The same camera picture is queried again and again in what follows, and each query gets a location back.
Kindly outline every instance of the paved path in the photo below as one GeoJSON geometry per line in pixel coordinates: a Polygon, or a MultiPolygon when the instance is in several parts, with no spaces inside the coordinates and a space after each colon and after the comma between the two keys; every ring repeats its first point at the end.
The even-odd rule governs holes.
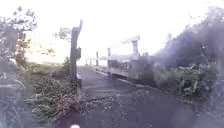
{"type": "Polygon", "coordinates": [[[80,67],[86,97],[81,111],[65,115],[58,128],[223,128],[222,120],[157,89],[136,87],[80,67]]]}

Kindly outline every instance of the bridge railing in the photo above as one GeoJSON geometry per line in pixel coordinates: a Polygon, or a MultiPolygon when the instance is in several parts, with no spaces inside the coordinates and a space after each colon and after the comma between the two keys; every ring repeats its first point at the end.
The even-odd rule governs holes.
{"type": "Polygon", "coordinates": [[[87,58],[86,65],[93,69],[96,69],[96,70],[99,70],[101,72],[105,72],[108,74],[117,74],[117,75],[129,77],[129,78],[138,79],[138,77],[139,77],[138,71],[140,68],[137,63],[140,58],[140,54],[138,52],[138,41],[139,40],[140,40],[140,36],[135,36],[135,37],[132,37],[125,41],[122,41],[121,44],[119,44],[119,45],[124,45],[124,44],[131,43],[132,48],[133,48],[132,54],[111,55],[111,49],[113,47],[117,47],[117,46],[119,47],[119,45],[113,45],[113,46],[107,48],[107,56],[99,57],[99,52],[96,51],[96,57],[87,58]],[[107,61],[107,65],[100,66],[99,61],[101,61],[101,60],[107,61]],[[114,63],[118,62],[118,61],[129,61],[128,63],[126,63],[126,70],[117,68],[114,66],[114,63]]]}

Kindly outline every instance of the white railing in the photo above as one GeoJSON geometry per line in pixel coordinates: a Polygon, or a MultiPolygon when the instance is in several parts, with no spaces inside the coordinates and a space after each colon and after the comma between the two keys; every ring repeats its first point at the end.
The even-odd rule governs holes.
{"type": "Polygon", "coordinates": [[[96,51],[96,57],[91,57],[87,58],[86,60],[86,65],[90,66],[91,68],[97,69],[102,72],[106,72],[108,74],[118,74],[122,75],[125,77],[130,77],[130,78],[138,78],[138,64],[137,60],[139,60],[139,52],[138,52],[138,40],[140,40],[140,36],[135,36],[130,39],[122,41],[119,45],[127,44],[127,43],[132,43],[133,47],[133,53],[128,54],[128,55],[111,55],[111,48],[117,47],[119,45],[113,45],[109,48],[107,48],[107,53],[108,56],[102,56],[99,57],[98,51],[96,51]],[[107,66],[106,67],[101,67],[99,66],[99,61],[100,60],[106,60],[107,61],[107,66]],[[122,70],[122,69],[117,69],[112,67],[111,62],[116,61],[116,60],[128,60],[129,62],[129,68],[128,70],[122,70]]]}

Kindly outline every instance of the roadside vegetation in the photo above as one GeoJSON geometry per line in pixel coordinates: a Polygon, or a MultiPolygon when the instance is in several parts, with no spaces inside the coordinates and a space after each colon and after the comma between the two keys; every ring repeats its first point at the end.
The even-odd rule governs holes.
{"type": "Polygon", "coordinates": [[[144,55],[141,79],[172,94],[205,101],[223,74],[224,10],[210,8],[207,17],[189,25],[154,56],[144,55]]]}
{"type": "Polygon", "coordinates": [[[81,91],[70,82],[68,58],[63,64],[27,61],[27,32],[36,27],[34,12],[22,7],[11,18],[0,17],[0,128],[52,127],[78,106],[81,91]]]}

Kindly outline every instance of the post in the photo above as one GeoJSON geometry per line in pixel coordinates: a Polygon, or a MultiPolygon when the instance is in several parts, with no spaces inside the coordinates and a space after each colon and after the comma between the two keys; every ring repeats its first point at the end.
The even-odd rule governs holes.
{"type": "MultiPolygon", "coordinates": [[[[111,56],[111,52],[110,52],[110,48],[107,49],[108,52],[108,57],[111,56]]],[[[110,60],[107,60],[107,68],[110,69],[111,64],[110,64],[110,60]]]]}
{"type": "Polygon", "coordinates": [[[99,66],[98,52],[96,51],[96,66],[99,66]]]}
{"type": "MultiPolygon", "coordinates": [[[[133,46],[133,53],[135,55],[135,57],[139,57],[139,53],[138,53],[138,40],[133,40],[132,41],[132,46],[133,46]]],[[[131,79],[136,79],[139,77],[139,64],[137,60],[132,60],[131,61],[131,69],[129,70],[129,76],[131,79]]]]}
{"type": "Polygon", "coordinates": [[[71,83],[77,83],[77,70],[76,70],[76,59],[77,59],[77,39],[82,29],[82,21],[80,21],[79,27],[72,28],[72,39],[71,39],[71,51],[70,51],[70,81],[71,83]]]}
{"type": "Polygon", "coordinates": [[[138,54],[138,41],[132,41],[132,45],[133,45],[133,53],[134,54],[138,54]]]}

